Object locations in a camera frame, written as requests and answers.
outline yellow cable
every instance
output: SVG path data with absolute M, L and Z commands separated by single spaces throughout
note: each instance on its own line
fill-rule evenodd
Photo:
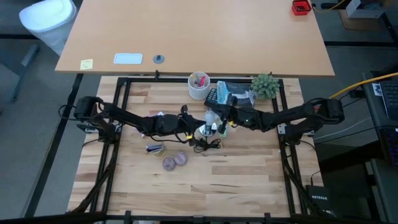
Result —
M 324 10 L 324 11 L 319 11 L 319 10 L 316 9 L 315 7 L 312 7 L 312 8 L 313 8 L 313 10 L 315 10 L 315 11 L 317 11 L 317 12 L 324 13 L 324 12 L 330 11 L 330 10 L 332 10 L 332 9 L 334 9 L 334 8 L 336 8 L 336 7 L 338 7 L 339 5 L 341 5 L 341 3 L 345 2 L 345 1 L 346 1 L 346 0 L 342 0 L 342 1 L 339 2 L 337 5 L 331 7 L 331 8 L 329 8 L 329 9 L 327 9 L 327 10 Z
M 385 78 L 390 78 L 390 77 L 393 77 L 393 76 L 396 76 L 396 75 L 398 75 L 398 72 L 391 73 L 391 74 L 388 74 L 388 75 L 383 75 L 383 76 L 380 76 L 380 77 L 377 77 L 377 78 L 371 78 L 371 79 L 368 79 L 368 80 L 365 80 L 365 81 L 361 81 L 359 83 L 355 83 L 354 85 L 350 85 L 349 87 L 346 87 L 346 88 L 338 91 L 337 93 L 332 95 L 330 98 L 331 99 L 336 98 L 336 96 L 338 96 L 338 95 L 340 95 L 340 94 L 342 94 L 342 93 L 344 93 L 344 92 L 346 92 L 346 91 L 348 91 L 350 89 L 353 89 L 353 88 L 355 88 L 357 86 L 360 86 L 360 85 L 363 85 L 363 84 L 367 84 L 367 83 L 371 83 L 371 82 L 374 82 L 374 81 L 377 81 L 377 80 L 382 80 L 382 79 L 385 79 Z

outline small plant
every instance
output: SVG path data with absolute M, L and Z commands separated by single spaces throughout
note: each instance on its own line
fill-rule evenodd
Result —
M 251 81 L 251 89 L 260 100 L 273 99 L 279 91 L 278 79 L 271 74 L 262 73 Z

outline wooden desk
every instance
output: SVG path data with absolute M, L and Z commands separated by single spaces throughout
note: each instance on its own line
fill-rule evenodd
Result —
M 104 101 L 112 102 L 116 80 L 101 79 L 98 96 Z M 288 106 L 301 105 L 299 81 L 284 79 L 284 84 Z M 203 119 L 206 107 L 203 101 L 189 97 L 186 83 L 132 83 L 127 110 L 141 116 L 159 110 L 177 114 L 183 104 L 195 118 Z M 259 110 L 272 111 L 271 101 L 256 105 Z M 86 141 L 97 137 L 89 134 Z M 162 168 L 163 158 L 146 154 L 148 140 L 130 126 L 123 127 L 110 214 L 131 210 L 133 215 L 263 217 L 264 212 L 270 212 L 273 217 L 289 216 L 276 130 L 262 133 L 229 128 L 227 137 L 221 138 L 221 149 L 200 154 L 186 144 L 165 142 L 167 156 L 179 151 L 188 154 L 187 164 L 171 172 Z M 303 140 L 313 143 L 307 137 Z M 94 185 L 102 145 L 95 142 L 83 148 L 68 209 L 75 208 Z M 311 146 L 301 144 L 297 154 L 303 182 L 308 184 L 319 170 L 316 153 Z M 320 174 L 314 175 L 314 182 L 322 184 Z M 294 195 L 300 211 L 295 188 Z
M 84 0 L 56 71 L 333 76 L 313 12 L 292 0 Z M 142 53 L 141 65 L 115 65 Z M 153 62 L 164 55 L 165 62 Z M 81 60 L 93 69 L 80 71 Z

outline trash bin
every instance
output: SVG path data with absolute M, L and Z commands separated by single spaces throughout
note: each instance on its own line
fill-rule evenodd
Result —
M 76 15 L 72 0 L 45 0 L 23 9 L 19 19 L 27 30 L 61 55 Z

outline yellow sticky note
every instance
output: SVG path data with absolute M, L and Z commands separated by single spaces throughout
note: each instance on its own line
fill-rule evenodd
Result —
M 93 59 L 80 61 L 80 70 L 87 70 L 93 68 Z

